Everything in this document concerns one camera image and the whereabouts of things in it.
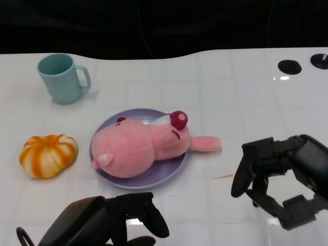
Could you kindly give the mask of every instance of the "stuffed animal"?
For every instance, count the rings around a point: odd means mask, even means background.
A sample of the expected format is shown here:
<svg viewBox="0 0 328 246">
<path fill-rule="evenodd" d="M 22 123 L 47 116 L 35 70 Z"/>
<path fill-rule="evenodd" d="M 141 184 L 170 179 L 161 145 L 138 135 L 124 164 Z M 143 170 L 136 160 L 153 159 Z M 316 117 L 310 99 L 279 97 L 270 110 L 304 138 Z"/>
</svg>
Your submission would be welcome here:
<svg viewBox="0 0 328 246">
<path fill-rule="evenodd" d="M 155 160 L 182 155 L 188 148 L 217 151 L 217 137 L 191 137 L 188 116 L 182 111 L 167 114 L 148 125 L 140 120 L 119 118 L 97 132 L 91 143 L 92 168 L 112 176 L 129 178 L 147 170 Z"/>
</svg>

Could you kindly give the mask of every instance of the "black knob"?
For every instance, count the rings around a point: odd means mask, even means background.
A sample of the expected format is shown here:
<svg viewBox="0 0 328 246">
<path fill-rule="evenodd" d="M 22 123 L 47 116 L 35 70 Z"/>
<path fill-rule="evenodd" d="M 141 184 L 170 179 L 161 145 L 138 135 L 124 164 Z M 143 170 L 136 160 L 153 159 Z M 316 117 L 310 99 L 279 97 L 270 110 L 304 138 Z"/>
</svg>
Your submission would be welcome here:
<svg viewBox="0 0 328 246">
<path fill-rule="evenodd" d="M 315 54 L 310 61 L 316 68 L 328 69 L 328 56 L 326 54 Z"/>
<path fill-rule="evenodd" d="M 278 68 L 285 74 L 295 75 L 302 71 L 301 65 L 295 60 L 282 60 L 278 63 Z"/>
</svg>

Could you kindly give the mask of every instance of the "mug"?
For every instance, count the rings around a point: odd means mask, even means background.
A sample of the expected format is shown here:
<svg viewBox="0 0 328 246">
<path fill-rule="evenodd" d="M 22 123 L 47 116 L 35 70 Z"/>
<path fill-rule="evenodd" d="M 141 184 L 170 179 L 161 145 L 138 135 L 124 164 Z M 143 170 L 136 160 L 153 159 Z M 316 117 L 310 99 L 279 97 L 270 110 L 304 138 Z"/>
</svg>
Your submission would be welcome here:
<svg viewBox="0 0 328 246">
<path fill-rule="evenodd" d="M 81 69 L 87 78 L 87 86 L 81 86 L 76 69 Z M 43 82 L 53 100 L 59 104 L 71 104 L 82 96 L 82 90 L 91 87 L 90 75 L 86 67 L 75 65 L 67 54 L 52 54 L 37 64 Z"/>
</svg>

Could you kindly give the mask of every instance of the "small pumpkin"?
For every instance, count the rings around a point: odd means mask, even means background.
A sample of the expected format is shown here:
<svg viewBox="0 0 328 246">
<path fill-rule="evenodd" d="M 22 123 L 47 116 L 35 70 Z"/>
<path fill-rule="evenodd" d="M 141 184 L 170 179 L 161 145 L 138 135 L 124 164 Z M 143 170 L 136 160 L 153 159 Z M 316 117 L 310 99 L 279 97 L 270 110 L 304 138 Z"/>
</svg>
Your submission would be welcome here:
<svg viewBox="0 0 328 246">
<path fill-rule="evenodd" d="M 77 157 L 77 143 L 66 135 L 31 137 L 19 155 L 19 162 L 32 178 L 50 178 L 71 165 Z"/>
</svg>

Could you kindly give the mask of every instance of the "table surface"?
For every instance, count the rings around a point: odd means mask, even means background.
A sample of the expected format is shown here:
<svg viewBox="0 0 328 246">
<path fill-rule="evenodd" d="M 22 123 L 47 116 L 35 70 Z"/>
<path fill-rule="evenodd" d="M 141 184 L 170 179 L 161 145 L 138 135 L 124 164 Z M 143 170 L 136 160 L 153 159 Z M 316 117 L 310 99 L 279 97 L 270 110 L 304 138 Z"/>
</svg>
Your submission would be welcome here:
<svg viewBox="0 0 328 246">
<path fill-rule="evenodd" d="M 171 245 L 325 245 L 328 211 L 317 221 L 291 231 L 252 206 L 243 195 L 230 195 L 245 142 L 273 136 L 285 140 L 308 134 L 328 145 L 328 70 L 310 63 L 327 48 L 213 50 L 165 60 L 96 60 L 73 55 L 88 68 L 92 88 L 78 102 L 58 105 L 37 74 L 46 54 L 0 55 L 0 245 L 19 245 L 15 228 L 23 227 L 38 244 L 61 211 L 78 199 L 130 192 L 109 185 L 90 168 L 88 148 L 96 128 L 111 115 L 131 108 L 165 112 L 183 110 L 193 135 L 220 137 L 221 153 L 189 155 L 188 165 L 154 193 Z M 279 61 L 302 65 L 286 75 Z M 79 73 L 82 83 L 85 78 Z M 25 141 L 34 135 L 61 134 L 79 144 L 76 163 L 49 180 L 28 178 L 18 162 Z M 271 178 L 268 193 L 281 203 L 313 192 L 289 171 Z M 137 220 L 128 221 L 128 237 L 150 235 Z"/>
</svg>

